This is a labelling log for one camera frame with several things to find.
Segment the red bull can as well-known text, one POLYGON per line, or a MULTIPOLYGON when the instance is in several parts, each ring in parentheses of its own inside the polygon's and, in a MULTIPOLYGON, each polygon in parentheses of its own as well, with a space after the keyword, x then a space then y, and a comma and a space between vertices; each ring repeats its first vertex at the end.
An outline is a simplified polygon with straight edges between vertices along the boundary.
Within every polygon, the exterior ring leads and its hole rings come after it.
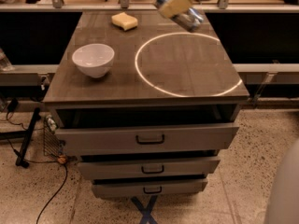
POLYGON ((204 18, 192 7, 192 3, 193 0, 155 0, 153 5, 161 16, 193 33, 199 28, 204 18))

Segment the white bowl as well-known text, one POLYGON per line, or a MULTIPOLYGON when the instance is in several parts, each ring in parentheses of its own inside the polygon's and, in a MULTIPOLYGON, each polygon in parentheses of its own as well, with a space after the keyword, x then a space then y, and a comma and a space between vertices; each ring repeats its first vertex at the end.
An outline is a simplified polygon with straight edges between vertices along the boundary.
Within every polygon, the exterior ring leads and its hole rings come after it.
POLYGON ((114 63, 115 51, 105 44, 89 44, 74 51, 72 61, 88 77, 103 77, 114 63))

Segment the yellow sponge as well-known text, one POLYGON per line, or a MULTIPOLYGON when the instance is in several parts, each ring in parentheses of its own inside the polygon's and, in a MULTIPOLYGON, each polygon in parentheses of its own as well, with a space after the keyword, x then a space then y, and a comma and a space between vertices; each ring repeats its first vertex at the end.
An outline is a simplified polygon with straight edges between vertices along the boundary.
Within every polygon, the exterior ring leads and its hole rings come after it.
POLYGON ((114 25, 122 28, 124 31, 136 28, 138 25, 137 18, 126 14, 125 12, 113 15, 111 21, 114 25))

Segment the grey drawer cabinet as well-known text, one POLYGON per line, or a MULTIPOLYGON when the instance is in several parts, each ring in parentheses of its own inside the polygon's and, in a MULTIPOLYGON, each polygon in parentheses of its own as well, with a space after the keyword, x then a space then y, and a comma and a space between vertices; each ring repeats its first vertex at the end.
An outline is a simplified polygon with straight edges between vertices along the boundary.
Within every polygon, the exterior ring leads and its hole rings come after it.
MULTIPOLYGON (((71 59, 61 62, 45 97, 58 129, 236 123, 249 94, 212 26, 205 23, 197 32, 187 33, 153 11, 136 16, 138 26, 128 32, 111 23, 109 12, 81 16, 69 48, 104 43, 114 49, 115 60, 98 79, 83 75, 71 59)), ((222 150, 73 157, 78 163, 161 160, 219 157, 222 150)), ((119 184, 209 175, 89 181, 119 184)))

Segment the top grey drawer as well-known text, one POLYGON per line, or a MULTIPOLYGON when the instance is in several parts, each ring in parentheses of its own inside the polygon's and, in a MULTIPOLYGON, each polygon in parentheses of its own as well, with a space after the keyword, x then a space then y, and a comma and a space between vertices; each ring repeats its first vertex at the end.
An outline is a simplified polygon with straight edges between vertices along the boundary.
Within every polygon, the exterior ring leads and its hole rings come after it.
POLYGON ((236 123, 199 125, 58 129, 70 156, 143 154, 226 149, 238 130, 236 123))

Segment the grey drawer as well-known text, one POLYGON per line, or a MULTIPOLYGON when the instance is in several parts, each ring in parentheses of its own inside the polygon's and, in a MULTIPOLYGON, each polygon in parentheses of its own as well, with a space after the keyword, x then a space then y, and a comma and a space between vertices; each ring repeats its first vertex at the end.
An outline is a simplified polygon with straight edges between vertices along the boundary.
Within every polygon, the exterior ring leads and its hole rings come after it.
POLYGON ((143 154, 226 149, 238 130, 236 123, 199 125, 58 129, 70 156, 143 154))
POLYGON ((80 162, 87 180, 145 178, 157 176, 208 175, 220 162, 218 156, 161 160, 80 162))
POLYGON ((143 195, 197 193, 203 191, 206 184, 206 178, 185 180, 173 179, 119 184, 93 184, 92 192, 95 197, 102 199, 143 195))

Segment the middle grey drawer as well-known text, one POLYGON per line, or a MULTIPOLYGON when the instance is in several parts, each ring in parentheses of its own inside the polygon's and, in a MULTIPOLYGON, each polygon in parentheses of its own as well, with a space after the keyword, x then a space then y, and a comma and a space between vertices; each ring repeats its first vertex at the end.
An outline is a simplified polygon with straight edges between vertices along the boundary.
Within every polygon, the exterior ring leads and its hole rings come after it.
POLYGON ((87 180, 145 178, 157 176, 208 175, 220 162, 218 156, 161 160, 80 162, 87 180))

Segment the bottom grey drawer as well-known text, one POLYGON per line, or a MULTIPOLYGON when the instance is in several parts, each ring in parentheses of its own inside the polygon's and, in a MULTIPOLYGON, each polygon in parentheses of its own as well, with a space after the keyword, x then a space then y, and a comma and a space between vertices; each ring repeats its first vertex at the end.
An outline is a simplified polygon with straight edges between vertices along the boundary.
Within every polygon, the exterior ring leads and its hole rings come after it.
POLYGON ((173 179, 119 184, 93 184, 92 192, 95 197, 102 199, 143 195, 197 193, 203 191, 206 184, 206 178, 185 180, 173 179))

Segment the black stand leg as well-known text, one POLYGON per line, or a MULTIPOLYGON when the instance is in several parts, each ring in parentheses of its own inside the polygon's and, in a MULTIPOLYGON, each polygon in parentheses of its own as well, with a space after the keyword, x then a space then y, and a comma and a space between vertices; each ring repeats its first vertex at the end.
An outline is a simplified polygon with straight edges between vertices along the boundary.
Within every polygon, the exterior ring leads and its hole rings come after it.
POLYGON ((39 108, 36 108, 34 110, 33 116, 32 116, 31 121, 29 123, 29 127, 25 131, 25 136, 24 136, 23 142, 21 144, 21 148, 20 148, 20 151, 19 151, 19 154, 18 154, 18 158, 16 159, 16 165, 17 166, 21 166, 23 168, 27 168, 29 166, 29 162, 26 161, 24 159, 24 157, 25 157, 27 148, 29 147, 29 144, 31 142, 31 137, 32 137, 33 131, 35 129, 36 122, 41 119, 41 117, 39 115, 39 112, 40 112, 39 108))

